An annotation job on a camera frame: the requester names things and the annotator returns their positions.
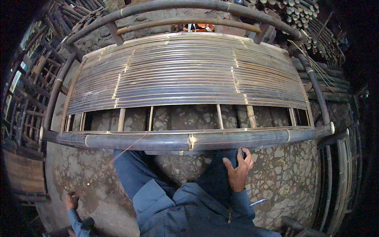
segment hand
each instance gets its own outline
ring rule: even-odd
[[[66,194],[66,198],[64,199],[64,203],[66,205],[66,210],[78,209],[79,196],[74,196],[74,195],[75,195],[75,192],[73,192],[73,191]]]
[[[243,159],[242,151],[246,153],[246,158]],[[245,189],[245,180],[247,176],[247,172],[253,168],[254,161],[252,155],[247,148],[238,149],[237,152],[237,161],[238,167],[233,168],[232,163],[226,157],[222,159],[226,169],[228,170],[228,179],[230,187],[234,192],[240,192]]]

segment blue jacket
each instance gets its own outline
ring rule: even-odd
[[[229,211],[205,193],[196,183],[183,184],[170,199],[164,190],[150,180],[133,197],[141,236],[264,236],[279,233],[254,226],[255,213],[249,206],[246,190],[233,193]],[[77,236],[89,236],[82,227]]]

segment bamboo panel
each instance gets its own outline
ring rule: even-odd
[[[44,193],[43,163],[3,150],[10,186],[26,193]]]
[[[172,33],[88,54],[67,115],[178,104],[306,109],[288,56],[249,38]]]

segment blue pants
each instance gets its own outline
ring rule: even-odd
[[[121,152],[121,150],[114,150],[114,157]],[[232,190],[222,158],[228,158],[236,168],[236,155],[237,149],[218,152],[207,170],[196,181],[207,194],[227,209],[230,205]],[[151,179],[159,184],[169,198],[173,197],[176,191],[175,184],[168,180],[160,170],[154,169],[156,165],[153,162],[154,157],[146,155],[143,151],[126,151],[114,161],[121,184],[130,199],[133,199],[142,186]]]

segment wire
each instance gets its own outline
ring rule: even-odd
[[[80,193],[86,186],[89,185],[90,181],[92,180],[92,178],[95,176],[95,175],[98,175],[100,174],[102,171],[104,171],[112,162],[114,162],[117,158],[119,158],[125,151],[129,150],[132,146],[134,146],[134,144],[136,144],[137,142],[139,142],[142,138],[144,138],[145,136],[147,135],[150,135],[149,133],[143,135],[141,138],[139,138],[137,141],[135,141],[132,145],[130,145],[128,148],[126,148],[123,152],[121,152],[120,154],[118,154],[117,156],[115,156],[111,161],[109,161],[101,170],[99,170],[97,173],[94,173],[90,179],[88,180],[88,182],[85,182],[83,184],[83,186],[75,192],[75,196]]]

